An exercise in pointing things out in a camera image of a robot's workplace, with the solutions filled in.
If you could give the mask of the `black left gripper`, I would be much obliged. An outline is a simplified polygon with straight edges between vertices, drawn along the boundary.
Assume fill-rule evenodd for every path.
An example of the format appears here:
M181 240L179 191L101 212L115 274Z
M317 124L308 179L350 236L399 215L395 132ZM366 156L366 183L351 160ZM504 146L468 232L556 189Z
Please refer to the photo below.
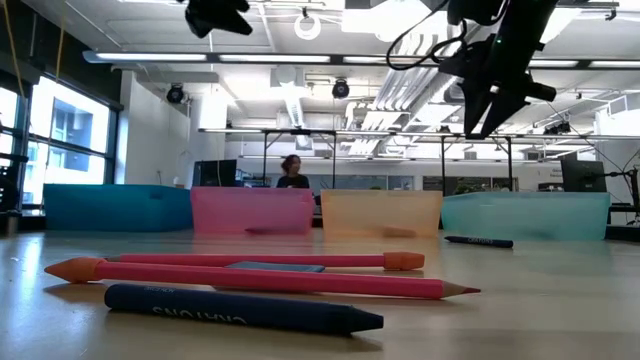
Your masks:
M198 38L206 37L212 30L250 35L253 28L241 16L249 9L247 0L188 0L184 16Z

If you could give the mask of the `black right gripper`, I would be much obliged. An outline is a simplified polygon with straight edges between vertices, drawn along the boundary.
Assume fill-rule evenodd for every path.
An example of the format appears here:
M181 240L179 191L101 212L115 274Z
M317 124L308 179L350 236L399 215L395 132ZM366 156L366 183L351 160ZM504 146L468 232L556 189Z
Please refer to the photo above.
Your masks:
M480 132L483 138L527 106L526 97L555 99L557 92L553 87L534 82L527 73L534 53L544 49L541 37L541 34L490 34L439 62L440 72L460 79L466 138L478 138L473 130L490 104Z

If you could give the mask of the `dark pen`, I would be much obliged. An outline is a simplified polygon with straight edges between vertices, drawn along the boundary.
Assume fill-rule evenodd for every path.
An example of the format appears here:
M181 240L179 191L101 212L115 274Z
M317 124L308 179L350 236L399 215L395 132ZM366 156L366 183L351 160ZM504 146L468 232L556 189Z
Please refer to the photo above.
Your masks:
M514 242L511 240L498 240L464 236L445 236L445 239L451 243L488 246L503 249L511 249L514 246Z

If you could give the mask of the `pink pencil orange eraser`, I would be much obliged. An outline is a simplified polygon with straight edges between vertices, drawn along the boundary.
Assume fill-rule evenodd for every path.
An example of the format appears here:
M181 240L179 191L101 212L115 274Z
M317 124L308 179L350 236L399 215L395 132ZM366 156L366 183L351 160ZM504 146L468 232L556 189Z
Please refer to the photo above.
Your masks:
M325 267L380 267L409 271L422 268L425 256L411 252L385 252L374 255L260 255L260 254L122 254L108 257L111 262L224 267L239 262Z
M478 288L440 279L109 262L91 257L65 260L46 267L45 272L69 283L130 280L265 291L325 292L420 299L442 299L480 291Z

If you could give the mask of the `dark blue crayon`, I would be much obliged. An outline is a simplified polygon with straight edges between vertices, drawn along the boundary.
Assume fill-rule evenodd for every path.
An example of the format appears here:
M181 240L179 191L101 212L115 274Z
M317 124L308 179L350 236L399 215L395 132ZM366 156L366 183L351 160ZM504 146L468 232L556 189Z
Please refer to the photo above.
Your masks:
M202 290L115 284L104 302L115 311L328 335L384 327L383 316L352 306Z

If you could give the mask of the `overhead light bar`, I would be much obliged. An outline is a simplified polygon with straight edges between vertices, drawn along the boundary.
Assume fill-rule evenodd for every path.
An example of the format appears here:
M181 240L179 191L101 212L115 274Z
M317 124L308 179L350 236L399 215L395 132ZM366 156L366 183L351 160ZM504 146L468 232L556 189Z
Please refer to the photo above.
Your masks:
M83 57L92 64L386 65L384 55L84 51ZM529 67L535 70L636 71L640 70L640 60L533 58Z

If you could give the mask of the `teal plastic bin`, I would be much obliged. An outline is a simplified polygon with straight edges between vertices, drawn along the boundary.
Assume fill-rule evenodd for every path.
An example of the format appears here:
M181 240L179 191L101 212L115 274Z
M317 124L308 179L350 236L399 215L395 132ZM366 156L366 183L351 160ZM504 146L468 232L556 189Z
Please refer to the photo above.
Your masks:
M501 240L600 241L607 193L476 192L444 199L445 232Z

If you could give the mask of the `black monitor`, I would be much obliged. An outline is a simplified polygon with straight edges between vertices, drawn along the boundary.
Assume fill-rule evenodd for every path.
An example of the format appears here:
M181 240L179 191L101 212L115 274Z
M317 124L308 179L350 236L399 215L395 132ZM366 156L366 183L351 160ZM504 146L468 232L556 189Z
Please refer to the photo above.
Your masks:
M236 160L196 161L193 171L193 186L235 187Z
M562 160L565 192L606 193L604 165L600 161Z

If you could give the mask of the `orange plastic bin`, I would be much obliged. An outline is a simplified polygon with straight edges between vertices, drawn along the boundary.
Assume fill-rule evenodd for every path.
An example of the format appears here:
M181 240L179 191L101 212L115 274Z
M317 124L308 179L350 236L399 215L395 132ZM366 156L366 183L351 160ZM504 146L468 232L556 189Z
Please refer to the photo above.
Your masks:
M437 235L440 191L323 190L323 228L334 237L384 237L383 227L411 229L415 238Z

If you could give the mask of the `person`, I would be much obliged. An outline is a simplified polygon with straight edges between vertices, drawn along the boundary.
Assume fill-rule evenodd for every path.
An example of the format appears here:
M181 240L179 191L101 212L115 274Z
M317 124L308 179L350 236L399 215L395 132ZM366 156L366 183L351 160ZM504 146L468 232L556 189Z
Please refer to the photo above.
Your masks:
M278 179L277 188L310 188L308 178L300 173L301 159L298 155L287 156L281 163L281 168L283 175Z

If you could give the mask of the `large window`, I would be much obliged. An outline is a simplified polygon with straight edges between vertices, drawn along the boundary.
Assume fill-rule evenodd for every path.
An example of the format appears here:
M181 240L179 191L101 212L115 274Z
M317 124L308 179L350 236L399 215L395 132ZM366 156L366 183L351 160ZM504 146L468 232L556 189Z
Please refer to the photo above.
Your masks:
M115 112L42 76L28 98L0 87L0 167L22 155L17 185L26 206L43 202L46 184L105 184L111 167Z

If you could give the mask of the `pink plastic bin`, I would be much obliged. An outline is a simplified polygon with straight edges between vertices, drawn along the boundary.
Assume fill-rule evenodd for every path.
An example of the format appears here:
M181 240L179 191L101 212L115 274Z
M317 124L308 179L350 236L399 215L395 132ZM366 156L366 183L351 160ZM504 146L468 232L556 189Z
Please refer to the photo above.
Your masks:
M197 234L307 234L315 200L310 189L204 187L191 189Z

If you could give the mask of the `blue plastic bin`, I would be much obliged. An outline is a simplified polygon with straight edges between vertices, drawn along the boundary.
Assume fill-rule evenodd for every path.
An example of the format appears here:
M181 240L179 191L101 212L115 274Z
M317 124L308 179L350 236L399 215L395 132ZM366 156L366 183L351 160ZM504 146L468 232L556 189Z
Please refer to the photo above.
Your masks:
M43 197L49 230L169 232L193 227L190 192L186 189L46 184Z

